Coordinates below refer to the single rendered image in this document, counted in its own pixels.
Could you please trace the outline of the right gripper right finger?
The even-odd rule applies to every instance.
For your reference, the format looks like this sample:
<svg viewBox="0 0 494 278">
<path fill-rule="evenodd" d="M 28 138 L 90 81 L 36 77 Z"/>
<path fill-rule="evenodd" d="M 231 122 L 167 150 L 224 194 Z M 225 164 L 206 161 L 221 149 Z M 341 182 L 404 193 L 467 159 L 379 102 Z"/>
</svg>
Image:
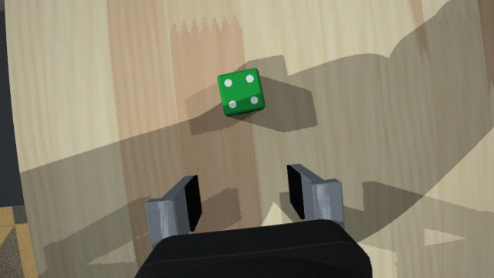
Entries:
<svg viewBox="0 0 494 278">
<path fill-rule="evenodd" d="M 306 221 L 327 219 L 345 230 L 342 183 L 323 180 L 301 164 L 287 165 L 290 203 Z"/>
</svg>

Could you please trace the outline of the green die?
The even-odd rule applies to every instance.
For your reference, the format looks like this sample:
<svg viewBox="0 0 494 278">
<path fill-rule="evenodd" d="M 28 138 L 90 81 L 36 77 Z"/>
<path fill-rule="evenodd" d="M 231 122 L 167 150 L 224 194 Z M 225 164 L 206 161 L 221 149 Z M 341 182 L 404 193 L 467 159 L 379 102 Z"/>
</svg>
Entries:
<svg viewBox="0 0 494 278">
<path fill-rule="evenodd" d="M 225 116 L 232 117 L 265 108 L 259 71 L 256 68 L 222 74 L 217 80 Z"/>
</svg>

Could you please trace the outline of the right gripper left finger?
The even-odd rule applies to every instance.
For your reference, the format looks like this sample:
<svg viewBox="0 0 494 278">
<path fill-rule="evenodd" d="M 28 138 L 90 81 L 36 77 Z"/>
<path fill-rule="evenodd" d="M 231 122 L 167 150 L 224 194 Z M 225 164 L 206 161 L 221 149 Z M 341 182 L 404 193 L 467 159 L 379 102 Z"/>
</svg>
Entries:
<svg viewBox="0 0 494 278">
<path fill-rule="evenodd" d="M 184 176 L 162 198 L 145 203 L 151 250 L 164 238 L 193 232 L 201 217 L 198 176 Z"/>
</svg>

